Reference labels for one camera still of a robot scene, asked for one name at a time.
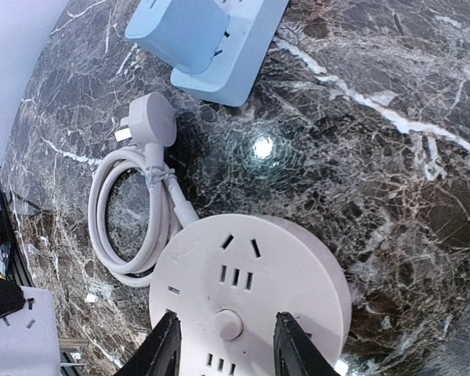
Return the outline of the pink round socket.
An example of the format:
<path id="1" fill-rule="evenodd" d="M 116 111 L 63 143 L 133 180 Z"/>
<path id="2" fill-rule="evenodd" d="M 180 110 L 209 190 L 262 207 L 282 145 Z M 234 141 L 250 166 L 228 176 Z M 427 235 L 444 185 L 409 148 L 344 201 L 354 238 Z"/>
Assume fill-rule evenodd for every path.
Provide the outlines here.
<path id="1" fill-rule="evenodd" d="M 290 313 L 330 365 L 349 334 L 344 271 L 314 234 L 286 219 L 200 219 L 176 234 L 151 275 L 150 321 L 174 312 L 180 374 L 271 375 L 277 314 Z"/>

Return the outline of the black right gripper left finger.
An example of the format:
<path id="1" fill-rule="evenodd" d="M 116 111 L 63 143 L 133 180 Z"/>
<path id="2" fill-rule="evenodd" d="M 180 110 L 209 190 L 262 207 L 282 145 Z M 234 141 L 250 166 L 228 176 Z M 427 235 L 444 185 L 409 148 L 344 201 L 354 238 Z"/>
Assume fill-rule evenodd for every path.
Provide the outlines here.
<path id="1" fill-rule="evenodd" d="M 179 375 L 181 327 L 177 314 L 167 311 L 131 359 L 119 370 L 121 376 Z"/>

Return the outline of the white cube socket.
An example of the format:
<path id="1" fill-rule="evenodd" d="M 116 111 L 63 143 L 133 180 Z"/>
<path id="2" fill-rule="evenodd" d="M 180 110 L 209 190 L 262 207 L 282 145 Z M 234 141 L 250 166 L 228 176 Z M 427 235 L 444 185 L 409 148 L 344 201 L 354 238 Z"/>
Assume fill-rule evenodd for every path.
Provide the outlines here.
<path id="1" fill-rule="evenodd" d="M 53 294 L 34 287 L 22 291 L 24 307 L 0 318 L 0 375 L 59 375 Z"/>

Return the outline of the blue cube plug adapter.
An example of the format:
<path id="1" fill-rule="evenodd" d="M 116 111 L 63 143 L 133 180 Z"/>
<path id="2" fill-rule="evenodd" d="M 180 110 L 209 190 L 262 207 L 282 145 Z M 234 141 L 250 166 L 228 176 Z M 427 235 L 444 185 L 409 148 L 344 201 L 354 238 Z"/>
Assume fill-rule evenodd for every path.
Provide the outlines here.
<path id="1" fill-rule="evenodd" d="M 230 16 L 212 0 L 141 1 L 125 29 L 125 38 L 188 74 L 211 64 Z"/>

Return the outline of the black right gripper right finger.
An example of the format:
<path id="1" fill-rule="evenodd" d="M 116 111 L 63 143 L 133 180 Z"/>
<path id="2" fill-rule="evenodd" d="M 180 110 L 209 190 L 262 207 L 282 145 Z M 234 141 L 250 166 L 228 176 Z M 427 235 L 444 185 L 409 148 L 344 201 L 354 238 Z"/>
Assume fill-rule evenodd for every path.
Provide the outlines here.
<path id="1" fill-rule="evenodd" d="M 275 375 L 335 375 L 317 347 L 288 312 L 277 313 L 273 335 Z"/>

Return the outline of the blue power strip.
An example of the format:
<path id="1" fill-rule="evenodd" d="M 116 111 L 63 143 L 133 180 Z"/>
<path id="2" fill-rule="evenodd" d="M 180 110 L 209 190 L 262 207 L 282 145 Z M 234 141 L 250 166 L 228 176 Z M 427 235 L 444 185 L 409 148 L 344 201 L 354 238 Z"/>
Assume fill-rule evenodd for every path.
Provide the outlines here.
<path id="1" fill-rule="evenodd" d="M 288 6 L 287 0 L 217 1 L 230 23 L 209 67 L 199 74 L 175 68 L 171 83 L 204 101 L 241 107 L 251 93 Z"/>

